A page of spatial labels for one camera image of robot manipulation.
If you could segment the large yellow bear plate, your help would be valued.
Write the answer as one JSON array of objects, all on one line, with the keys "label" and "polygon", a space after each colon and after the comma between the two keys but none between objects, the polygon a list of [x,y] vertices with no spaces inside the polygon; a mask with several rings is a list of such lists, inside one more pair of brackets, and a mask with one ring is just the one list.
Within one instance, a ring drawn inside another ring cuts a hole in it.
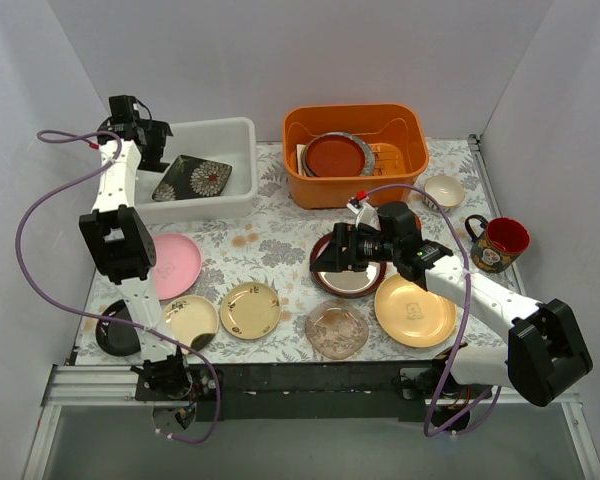
[{"label": "large yellow bear plate", "polygon": [[456,306],[395,274],[375,292],[374,312],[380,327],[398,343],[429,348],[447,340],[456,325]]}]

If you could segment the black square floral plate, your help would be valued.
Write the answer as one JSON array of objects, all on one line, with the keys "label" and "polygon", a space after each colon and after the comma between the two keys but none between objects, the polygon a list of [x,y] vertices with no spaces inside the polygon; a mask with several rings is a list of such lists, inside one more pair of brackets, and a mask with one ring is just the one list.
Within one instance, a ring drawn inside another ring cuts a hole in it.
[{"label": "black square floral plate", "polygon": [[179,155],[154,189],[152,200],[171,202],[218,197],[224,191],[233,167],[189,155]]}]

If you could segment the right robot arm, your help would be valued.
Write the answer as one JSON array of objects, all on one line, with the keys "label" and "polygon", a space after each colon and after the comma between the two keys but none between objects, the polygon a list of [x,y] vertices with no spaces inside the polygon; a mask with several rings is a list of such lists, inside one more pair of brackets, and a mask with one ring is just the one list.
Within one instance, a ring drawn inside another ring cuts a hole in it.
[{"label": "right robot arm", "polygon": [[468,385],[511,388],[544,407],[593,369],[593,360],[573,310],[554,299],[523,296],[472,273],[463,260],[414,230],[391,237],[368,225],[337,223],[310,262],[313,272],[362,271],[389,262],[406,280],[450,300],[503,341],[499,348],[460,347],[432,373],[434,389],[455,397]]}]

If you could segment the red rimmed cream plate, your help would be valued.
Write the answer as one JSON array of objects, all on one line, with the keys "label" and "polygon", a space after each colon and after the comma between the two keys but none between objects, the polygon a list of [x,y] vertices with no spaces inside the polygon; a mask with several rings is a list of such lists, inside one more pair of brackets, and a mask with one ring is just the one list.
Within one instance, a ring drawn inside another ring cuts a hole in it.
[{"label": "red rimmed cream plate", "polygon": [[386,273],[385,262],[370,262],[364,272],[312,272],[311,276],[326,292],[341,298],[355,299],[375,292]]}]

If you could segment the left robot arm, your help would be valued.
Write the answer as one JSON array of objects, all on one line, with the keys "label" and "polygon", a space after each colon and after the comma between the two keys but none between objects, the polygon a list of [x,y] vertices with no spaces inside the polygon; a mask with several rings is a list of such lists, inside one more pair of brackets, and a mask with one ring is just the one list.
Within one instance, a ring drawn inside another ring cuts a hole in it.
[{"label": "left robot arm", "polygon": [[166,170],[162,156],[172,130],[168,123],[154,120],[134,96],[112,96],[109,108],[97,136],[108,168],[100,177],[91,212],[79,219],[79,229],[97,270],[121,298],[106,309],[107,319],[98,321],[95,338],[111,356],[139,354],[141,363],[131,370],[141,386],[180,400],[191,392],[193,377],[164,322],[152,278],[156,247],[135,208],[137,173]]}]

